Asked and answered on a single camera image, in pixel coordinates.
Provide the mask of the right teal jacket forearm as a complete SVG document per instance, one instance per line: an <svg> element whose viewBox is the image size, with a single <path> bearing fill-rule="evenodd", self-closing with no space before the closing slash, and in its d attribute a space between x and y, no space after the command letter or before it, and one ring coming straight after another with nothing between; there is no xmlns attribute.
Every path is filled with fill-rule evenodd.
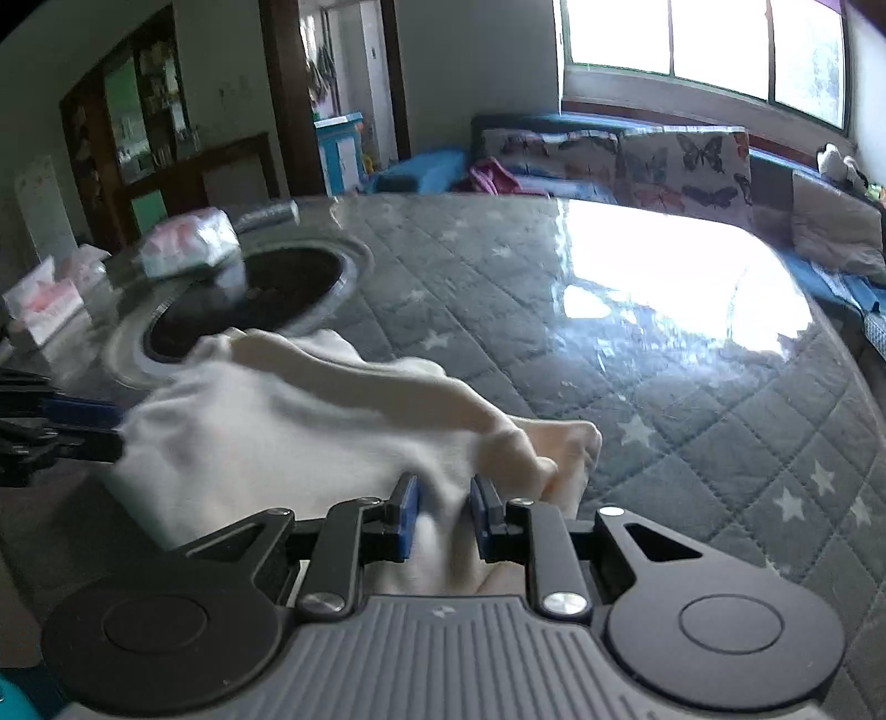
<svg viewBox="0 0 886 720"><path fill-rule="evenodd" d="M0 720L40 720L29 697L6 678L0 678Z"/></svg>

